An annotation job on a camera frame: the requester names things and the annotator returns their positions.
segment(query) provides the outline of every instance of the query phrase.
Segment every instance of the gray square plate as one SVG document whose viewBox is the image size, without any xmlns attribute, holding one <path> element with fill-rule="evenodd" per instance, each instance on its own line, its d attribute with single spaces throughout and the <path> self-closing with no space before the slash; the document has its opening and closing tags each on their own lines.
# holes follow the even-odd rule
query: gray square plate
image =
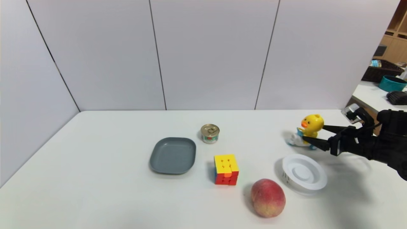
<svg viewBox="0 0 407 229">
<path fill-rule="evenodd" d="M 158 173 L 183 174 L 194 165 L 197 146 L 187 138 L 164 138 L 154 147 L 150 167 Z"/>
</svg>

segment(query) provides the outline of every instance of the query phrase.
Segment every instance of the white counter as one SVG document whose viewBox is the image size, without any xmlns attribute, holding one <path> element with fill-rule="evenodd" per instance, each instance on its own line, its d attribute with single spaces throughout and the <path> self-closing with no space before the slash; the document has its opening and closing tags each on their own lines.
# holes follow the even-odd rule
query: white counter
<svg viewBox="0 0 407 229">
<path fill-rule="evenodd" d="M 377 83 L 360 81 L 352 98 L 376 113 L 388 109 L 407 111 L 407 105 L 392 105 L 386 97 L 388 92 L 380 89 L 378 85 Z"/>
<path fill-rule="evenodd" d="M 396 171 L 348 153 L 335 157 L 284 142 L 312 113 L 327 125 L 348 125 L 338 110 L 82 112 L 0 189 L 0 228 L 405 228 L 407 182 Z M 206 123 L 221 130 L 213 145 L 198 138 Z M 329 136 L 324 130 L 319 135 Z M 149 169 L 154 145 L 165 137 L 196 143 L 190 171 L 175 176 Z M 279 181 L 274 165 L 294 153 L 325 169 L 322 193 L 303 197 Z M 237 186 L 213 183 L 217 154 L 235 154 Z M 261 178 L 285 192 L 287 204 L 276 218 L 253 213 L 250 189 Z"/>
</svg>

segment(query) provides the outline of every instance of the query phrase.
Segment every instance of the can lid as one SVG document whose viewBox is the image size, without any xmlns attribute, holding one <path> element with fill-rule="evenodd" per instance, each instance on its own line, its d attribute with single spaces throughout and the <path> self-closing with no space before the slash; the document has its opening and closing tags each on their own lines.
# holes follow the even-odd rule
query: can lid
<svg viewBox="0 0 407 229">
<path fill-rule="evenodd" d="M 205 137 L 215 137 L 219 134 L 219 127 L 214 124 L 206 124 L 201 127 L 201 134 Z"/>
</svg>

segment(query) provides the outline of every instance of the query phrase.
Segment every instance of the tin can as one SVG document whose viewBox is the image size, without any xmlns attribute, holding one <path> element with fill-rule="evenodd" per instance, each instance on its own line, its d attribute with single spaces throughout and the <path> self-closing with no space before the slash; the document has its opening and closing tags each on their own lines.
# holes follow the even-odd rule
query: tin can
<svg viewBox="0 0 407 229">
<path fill-rule="evenodd" d="M 213 144 L 218 141 L 219 127 L 213 124 L 206 124 L 201 127 L 201 135 L 203 142 Z"/>
</svg>

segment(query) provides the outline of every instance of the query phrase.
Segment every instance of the wooden cabinet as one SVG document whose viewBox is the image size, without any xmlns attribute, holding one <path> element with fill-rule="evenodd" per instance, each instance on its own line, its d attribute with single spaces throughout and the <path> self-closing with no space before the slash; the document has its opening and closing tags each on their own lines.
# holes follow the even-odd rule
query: wooden cabinet
<svg viewBox="0 0 407 229">
<path fill-rule="evenodd" d="M 396 12 L 380 42 L 387 46 L 383 56 L 374 58 L 385 59 L 393 63 L 407 62 L 407 0 L 401 0 Z"/>
</svg>

